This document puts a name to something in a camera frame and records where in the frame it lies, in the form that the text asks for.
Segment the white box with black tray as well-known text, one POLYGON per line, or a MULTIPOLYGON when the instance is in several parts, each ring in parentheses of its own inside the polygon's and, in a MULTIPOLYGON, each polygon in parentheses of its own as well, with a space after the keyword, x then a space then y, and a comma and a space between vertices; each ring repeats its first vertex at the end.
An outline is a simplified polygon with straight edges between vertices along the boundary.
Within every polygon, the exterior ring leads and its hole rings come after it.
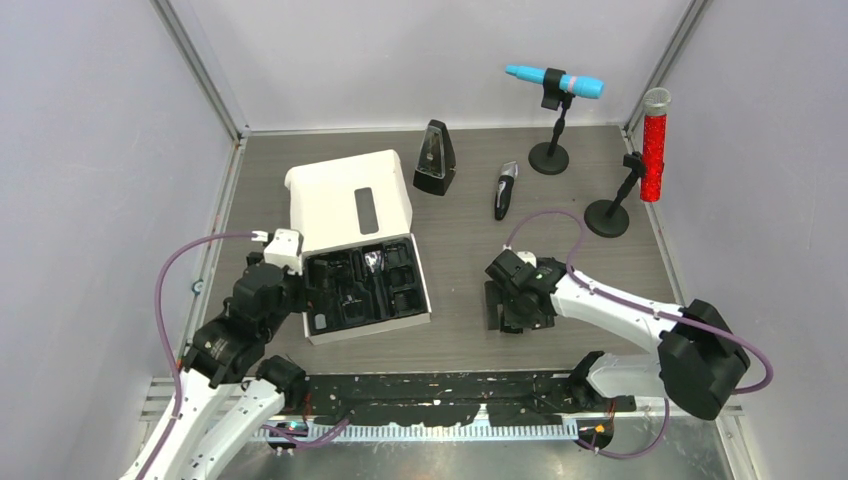
POLYGON ((304 335, 314 345, 427 324, 431 304, 401 160, 382 150, 291 168, 303 236, 304 335), (327 327, 316 330, 324 314, 327 327))

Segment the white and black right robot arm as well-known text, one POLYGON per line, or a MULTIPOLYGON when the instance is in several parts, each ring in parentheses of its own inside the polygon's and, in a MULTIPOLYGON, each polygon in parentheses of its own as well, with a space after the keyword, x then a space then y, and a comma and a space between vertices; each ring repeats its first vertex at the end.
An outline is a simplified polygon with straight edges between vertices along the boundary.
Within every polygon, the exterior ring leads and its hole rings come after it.
POLYGON ((738 388, 751 361, 730 339, 711 304, 649 300, 595 281, 554 258, 503 250, 486 268, 491 330, 550 328, 559 317, 585 322, 642 349, 617 356, 592 351, 574 367, 566 389, 584 410, 615 398, 666 398, 686 413, 713 420, 738 388))

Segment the black clipper comb guard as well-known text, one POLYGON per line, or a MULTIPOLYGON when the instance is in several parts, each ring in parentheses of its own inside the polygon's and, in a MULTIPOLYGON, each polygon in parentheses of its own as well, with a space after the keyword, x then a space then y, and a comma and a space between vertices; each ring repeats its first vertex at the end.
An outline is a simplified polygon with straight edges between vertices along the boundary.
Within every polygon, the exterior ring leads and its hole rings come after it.
POLYGON ((500 325, 500 331, 506 334, 523 334, 524 328, 522 326, 514 326, 509 323, 502 322, 500 325))

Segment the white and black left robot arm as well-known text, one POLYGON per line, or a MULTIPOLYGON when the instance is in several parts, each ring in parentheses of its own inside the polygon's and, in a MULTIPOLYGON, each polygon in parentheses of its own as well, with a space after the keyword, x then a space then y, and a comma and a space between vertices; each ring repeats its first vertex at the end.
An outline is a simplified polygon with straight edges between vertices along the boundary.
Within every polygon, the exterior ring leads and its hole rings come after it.
POLYGON ((169 410, 125 472, 127 479, 213 479, 271 416, 298 412, 306 372, 267 344, 305 309, 300 272, 247 267, 213 320, 196 331, 169 410))

